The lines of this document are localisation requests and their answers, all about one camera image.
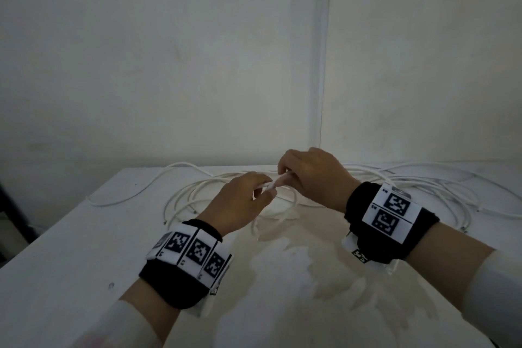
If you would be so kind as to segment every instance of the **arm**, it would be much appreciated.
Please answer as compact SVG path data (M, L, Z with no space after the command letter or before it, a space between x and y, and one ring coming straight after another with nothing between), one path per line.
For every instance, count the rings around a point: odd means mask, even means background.
M332 154L314 147L286 152L278 173L287 170L293 173L281 177L276 186L292 186L342 213L360 185ZM493 252L486 244L436 223L405 260L479 330L501 346L522 346L522 265Z
M262 173L246 173L233 179L223 186L198 219L210 224L222 237L246 226L275 198L275 189L264 193L261 193L261 189L255 189L269 181L271 179ZM120 301L73 346L161 346L179 312L179 309L167 304L147 282L139 278L121 296Z

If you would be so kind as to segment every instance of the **black wristband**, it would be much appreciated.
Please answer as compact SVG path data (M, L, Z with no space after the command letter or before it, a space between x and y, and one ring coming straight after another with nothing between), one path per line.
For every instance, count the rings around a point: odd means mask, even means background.
M350 223L350 232L357 237L359 251L369 260L388 264L393 259L405 259L424 234L440 219L422 208L404 242L400 244L362 221L381 186L365 182L355 189L346 205L344 218Z
M202 220L191 219L183 222L183 224L200 228L218 241L223 242L221 234ZM173 308L193 307L209 292L209 288L196 278L188 275L177 266L157 259L148 260L139 273L139 277L147 282Z

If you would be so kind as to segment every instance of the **white wall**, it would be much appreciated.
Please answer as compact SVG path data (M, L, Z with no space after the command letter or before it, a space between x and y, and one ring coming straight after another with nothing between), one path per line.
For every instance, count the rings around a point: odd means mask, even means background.
M124 166L318 144L328 0L0 3L0 180L33 223Z
M521 0L330 0L321 146L522 160Z

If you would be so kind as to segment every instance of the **white cable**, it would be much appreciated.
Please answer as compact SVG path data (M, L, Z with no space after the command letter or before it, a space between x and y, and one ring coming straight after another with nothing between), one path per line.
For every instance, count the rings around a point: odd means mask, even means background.
M186 162L179 162L179 163L173 163L170 164L163 169L161 169L145 186L143 186L141 189L139 189L134 194L122 198L115 201L109 201L109 202L96 202L91 197L87 197L87 201L93 205L93 206L110 206L110 205L116 205L119 203L122 203L124 201L127 201L131 198L134 198L141 192L143 192L147 187L152 185L161 175L164 173L173 170L176 167L181 166L188 166L191 168L194 168L201 173L204 173L209 178L199 180L193 183L190 183L182 188L180 188L177 192L175 192L169 199L167 200L166 204L163 207L163 223L167 226L167 228L170 228L170 225L172 224L173 220L178 219L182 221L180 218L180 214L186 210L190 209L192 211L192 217L194 217L195 214L199 214L199 212L195 209L196 204L200 204L202 202L210 202L211 199L197 199L198 194L207 186L215 184L215 183L222 183L225 184L232 180L234 177L238 177L242 175L243 173L246 173L247 171L243 172L237 172L237 173L222 173L220 175L213 175L212 173L209 173L205 171L204 169ZM412 163L403 163L393 166L388 166L385 168L377 167L374 165L367 165L367 164L343 164L345 169L352 175L356 176L359 180L362 181L371 181L371 182L387 182L393 186L397 186L401 189L405 188L416 188L421 191L424 191L426 193L429 193L431 195L436 196L446 207L449 209L449 211L452 213L453 217L455 218L455 222L457 227L460 227L461 230L466 231L471 224L471 218L473 215L473 212L471 211L470 207L476 208L477 212L484 211L486 213L490 213L495 216L504 217L504 218L513 218L513 219L522 219L522 215L520 214L513 214L513 213L505 213L499 210L493 210L488 209L486 207L483 207L480 203L479 195L473 190L471 190L469 187L462 184L462 181L457 180L451 180L451 179L445 179L445 178L434 178L429 176L409 176L409 175L399 175L395 172L392 172L392 170L402 167L414 167L414 166L428 166L428 167L437 167L437 168L445 168L445 169L451 169L454 171L458 171L461 173L466 173L470 175L467 179L470 177L476 177L482 180L485 180L489 183L492 183L495 186L498 186L505 190L506 192L514 195L517 199L520 199L522 201L522 196L519 194L513 192L509 188L502 186L501 184L486 178L485 176L471 172L469 170L466 170L464 168L456 167L453 165L446 165L446 164L440 164L440 163L434 163L434 162L412 162ZM277 174L276 171L262 171L262 173L267 174ZM267 188L270 189L274 183L270 182L264 185L260 185L257 188ZM294 209L297 205L301 206L310 206L310 207L321 207L319 204L308 204L308 203L298 203L298 197L297 192L292 187L285 187L289 189L292 193L292 199L289 199L287 197L284 197L281 194L277 195L277 198L285 200L290 202L290 206L281 212L277 213L262 213L258 218L254 219L252 221L252 231L254 235L259 236L260 232L258 229L258 219L259 218L266 218L266 219L275 219L277 220L276 223L273 223L273 225L270 227L269 230L264 231L263 233L270 231L277 226L279 226L281 223L283 223L286 219L288 219L291 215L291 210ZM461 190L465 190L466 193L457 190L457 188L460 188ZM181 200L185 198L185 203L180 206ZM167 212L169 205L174 201L173 206L173 212L170 218L167 219ZM453 210L453 208L450 206L449 201L452 201L459 205L462 208L462 211L464 213L464 220L461 222Z

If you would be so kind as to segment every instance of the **white table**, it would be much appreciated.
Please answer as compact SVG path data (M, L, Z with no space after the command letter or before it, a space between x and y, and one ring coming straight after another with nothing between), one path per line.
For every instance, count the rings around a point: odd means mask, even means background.
M520 192L522 175L513 165L458 165ZM125 197L158 170L123 169L95 198ZM409 172L426 173L422 168ZM0 346L60 347L74 341L137 278L146 252L164 232L161 212L167 198L201 178L199 172L179 168L117 206L93 207L83 201L4 266ZM468 184L486 204L522 213L522 204L510 195L473 180ZM437 200L418 192L414 197L451 222ZM248 228L227 236L225 243L236 258L210 316L182 313L166 346L492 346L406 264L392 276L375 275L348 255L340 246L348 230L340 214L303 207L299 213L298 220L259 241ZM469 233L522 254L522 221L477 215Z

